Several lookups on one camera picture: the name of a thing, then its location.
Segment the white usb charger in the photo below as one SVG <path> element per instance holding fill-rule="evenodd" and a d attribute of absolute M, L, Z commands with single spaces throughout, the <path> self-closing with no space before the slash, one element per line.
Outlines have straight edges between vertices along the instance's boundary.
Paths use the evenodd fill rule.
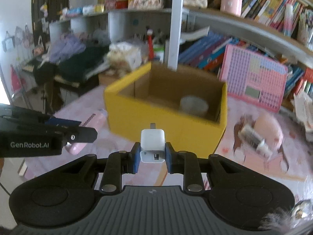
<path fill-rule="evenodd" d="M 165 161 L 165 132 L 150 123 L 149 129 L 141 131 L 140 158 L 143 163 L 163 163 Z"/>

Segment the clear tape roll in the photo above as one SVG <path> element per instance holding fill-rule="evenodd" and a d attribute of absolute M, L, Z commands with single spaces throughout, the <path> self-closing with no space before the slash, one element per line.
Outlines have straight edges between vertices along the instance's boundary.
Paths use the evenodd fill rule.
<path fill-rule="evenodd" d="M 204 117 L 208 109 L 208 103 L 197 96 L 184 96 L 180 100 L 179 110 L 189 115 Z"/>

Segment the white glue bottle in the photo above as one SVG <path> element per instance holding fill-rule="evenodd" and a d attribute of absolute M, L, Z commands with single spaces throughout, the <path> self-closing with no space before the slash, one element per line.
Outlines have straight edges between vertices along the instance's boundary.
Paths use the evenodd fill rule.
<path fill-rule="evenodd" d="M 260 136 L 249 124 L 245 124 L 238 132 L 239 138 L 248 144 L 260 156 L 269 159 L 273 155 L 265 139 Z"/>

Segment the pink plush toy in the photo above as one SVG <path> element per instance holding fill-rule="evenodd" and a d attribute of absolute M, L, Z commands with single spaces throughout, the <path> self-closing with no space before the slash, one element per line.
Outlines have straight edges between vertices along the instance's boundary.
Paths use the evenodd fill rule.
<path fill-rule="evenodd" d="M 265 139 L 265 143 L 273 152 L 280 149 L 284 136 L 279 122 L 273 115 L 261 114 L 255 120 L 254 130 Z"/>

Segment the pink utility knife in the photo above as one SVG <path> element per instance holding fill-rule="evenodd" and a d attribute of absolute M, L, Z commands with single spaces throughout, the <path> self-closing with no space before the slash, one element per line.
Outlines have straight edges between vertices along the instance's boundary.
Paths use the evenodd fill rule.
<path fill-rule="evenodd" d="M 78 137 L 65 145 L 65 149 L 72 155 L 79 154 L 87 143 L 93 143 L 98 137 L 98 131 L 107 120 L 107 112 L 104 109 L 96 110 L 78 127 Z"/>

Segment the yellow cardboard box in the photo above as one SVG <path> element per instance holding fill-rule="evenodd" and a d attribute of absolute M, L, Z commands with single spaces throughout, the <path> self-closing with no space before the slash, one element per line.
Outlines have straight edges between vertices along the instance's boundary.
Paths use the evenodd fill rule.
<path fill-rule="evenodd" d="M 209 108 L 204 117 L 180 111 L 180 100 L 196 96 Z M 214 153 L 227 127 L 227 84 L 211 73 L 179 65 L 176 71 L 147 63 L 104 90 L 112 133 L 138 142 L 141 131 L 154 123 L 176 151 L 207 158 Z"/>

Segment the pink cartoon desk mat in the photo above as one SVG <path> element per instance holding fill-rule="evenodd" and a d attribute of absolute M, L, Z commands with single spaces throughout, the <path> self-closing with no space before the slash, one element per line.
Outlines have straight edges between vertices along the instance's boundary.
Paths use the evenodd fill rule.
<path fill-rule="evenodd" d="M 103 98 L 104 86 L 94 88 L 80 98 L 74 100 L 65 108 L 55 114 L 58 118 L 80 120 L 83 123 L 96 111 L 106 109 Z M 228 124 L 216 154 L 222 155 L 232 161 L 264 174 L 288 187 L 294 194 L 296 201 L 312 197 L 312 144 L 304 136 L 302 128 L 290 118 L 275 114 L 283 130 L 282 150 L 272 162 L 263 162 L 259 155 L 242 145 L 233 151 L 235 133 L 240 124 L 240 118 L 245 113 L 256 119 L 265 112 L 263 109 L 249 105 L 240 100 L 228 99 Z M 63 149 L 62 155 L 46 156 L 40 158 L 27 158 L 25 179 L 29 180 L 44 174 L 54 168 L 64 165 L 88 153 L 94 153 L 98 158 L 106 158 L 118 150 L 130 151 L 134 142 L 112 134 L 107 121 L 98 131 L 98 138 L 93 144 L 87 144 L 78 155 L 71 155 Z M 165 163 L 141 163 L 137 174 L 122 176 L 122 185 L 140 186 L 169 186 L 183 185 L 183 176 L 180 174 L 167 174 Z"/>

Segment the pile of clothes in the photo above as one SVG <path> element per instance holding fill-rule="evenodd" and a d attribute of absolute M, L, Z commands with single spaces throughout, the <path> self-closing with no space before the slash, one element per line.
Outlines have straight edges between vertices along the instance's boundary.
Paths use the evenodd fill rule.
<path fill-rule="evenodd" d="M 43 85 L 56 76 L 67 82 L 83 83 L 109 68 L 107 54 L 110 41 L 97 30 L 89 34 L 62 35 L 53 42 L 41 61 L 33 67 L 33 76 L 38 85 Z"/>

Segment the tissue pack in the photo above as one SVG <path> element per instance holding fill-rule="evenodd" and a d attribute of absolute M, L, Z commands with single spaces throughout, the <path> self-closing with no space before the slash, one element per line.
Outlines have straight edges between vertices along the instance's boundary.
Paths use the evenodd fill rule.
<path fill-rule="evenodd" d="M 132 72 L 142 64 L 141 49 L 128 42 L 112 43 L 109 45 L 107 60 L 115 69 Z"/>

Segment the pink keyboard learning tablet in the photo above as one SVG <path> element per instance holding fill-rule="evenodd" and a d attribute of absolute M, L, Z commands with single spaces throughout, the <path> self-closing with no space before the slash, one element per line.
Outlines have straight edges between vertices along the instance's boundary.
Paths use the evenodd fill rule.
<path fill-rule="evenodd" d="M 284 96 L 288 69 L 259 53 L 226 45 L 219 80 L 228 95 L 270 112 L 278 112 Z"/>

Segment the white bookshelf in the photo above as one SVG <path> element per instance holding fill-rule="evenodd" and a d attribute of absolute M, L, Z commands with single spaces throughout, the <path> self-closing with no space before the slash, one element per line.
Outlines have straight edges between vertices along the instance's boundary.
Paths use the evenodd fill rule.
<path fill-rule="evenodd" d="M 291 63 L 312 68 L 312 51 L 274 28 L 215 9 L 186 7 L 182 12 L 183 32 L 209 27 L 210 30 L 247 41 L 272 54 L 284 55 Z M 117 9 L 52 22 L 49 32 L 50 40 L 54 42 L 66 32 L 92 33 L 106 27 L 110 41 L 117 42 L 135 34 L 145 34 L 147 26 L 155 32 L 161 30 L 164 34 L 170 34 L 171 22 L 171 9 Z"/>

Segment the stack of papers and books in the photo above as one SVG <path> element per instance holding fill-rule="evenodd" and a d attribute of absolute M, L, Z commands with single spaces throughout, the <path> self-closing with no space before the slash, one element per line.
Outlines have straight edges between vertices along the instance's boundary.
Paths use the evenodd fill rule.
<path fill-rule="evenodd" d="M 304 125 L 306 140 L 312 142 L 312 98 L 301 90 L 297 95 L 294 95 L 294 107 L 298 121 Z"/>

